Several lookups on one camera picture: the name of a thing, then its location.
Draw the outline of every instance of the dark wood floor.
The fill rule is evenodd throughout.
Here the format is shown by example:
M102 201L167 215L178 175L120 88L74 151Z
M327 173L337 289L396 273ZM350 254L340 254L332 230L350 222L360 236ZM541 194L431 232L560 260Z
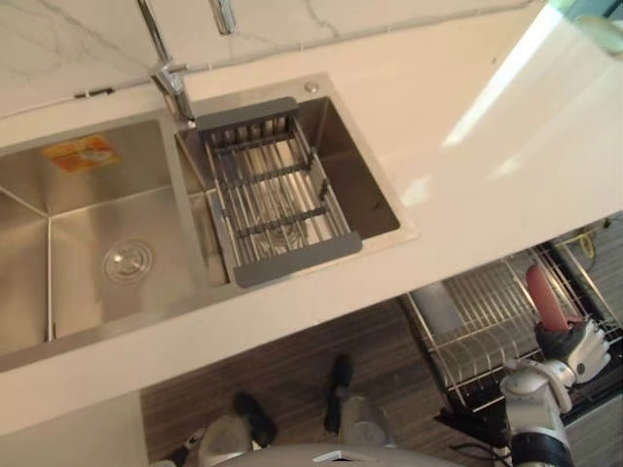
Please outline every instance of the dark wood floor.
M400 447L468 466L492 465L448 449L472 440L432 419L442 401L394 301L144 389L150 460L162 458L220 415L233 413L232 397L241 390L253 394L273 417L279 429L277 444L336 442L322 428L322 397L331 363L340 353L355 361L352 392L386 410ZM195 465L196 459L189 464Z

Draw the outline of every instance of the wall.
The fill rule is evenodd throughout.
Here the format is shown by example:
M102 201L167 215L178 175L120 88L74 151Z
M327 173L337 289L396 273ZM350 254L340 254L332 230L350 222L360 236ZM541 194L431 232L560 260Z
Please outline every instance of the wall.
M523 8L531 0L232 0L233 36L218 35L208 0L152 0L177 62L227 66L267 54ZM132 0L0 3L0 117L75 93L147 80L156 63Z

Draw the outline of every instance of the orange label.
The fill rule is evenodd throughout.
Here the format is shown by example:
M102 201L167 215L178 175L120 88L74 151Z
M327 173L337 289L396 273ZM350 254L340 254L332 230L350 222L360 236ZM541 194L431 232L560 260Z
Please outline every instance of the orange label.
M41 154L65 172L98 168L121 160L108 141L98 134L48 146Z

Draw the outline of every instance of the faucet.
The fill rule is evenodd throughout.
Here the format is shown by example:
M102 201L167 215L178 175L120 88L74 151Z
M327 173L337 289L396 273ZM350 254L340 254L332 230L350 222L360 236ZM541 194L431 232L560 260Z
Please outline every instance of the faucet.
M152 81L165 97L168 110L177 120L188 127L195 127L195 115L180 74L188 67L185 64L173 63L173 58L166 48L148 0L137 0L137 2L158 54L158 63L150 69ZM236 20L230 0L209 0L209 2L219 33L221 35L232 34L236 30Z

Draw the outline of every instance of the sink drain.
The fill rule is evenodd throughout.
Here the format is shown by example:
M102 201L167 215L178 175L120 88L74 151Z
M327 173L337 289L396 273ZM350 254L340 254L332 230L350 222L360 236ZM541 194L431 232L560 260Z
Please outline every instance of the sink drain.
M119 284L131 284L152 266L151 248L138 240L117 243L104 257L104 275Z

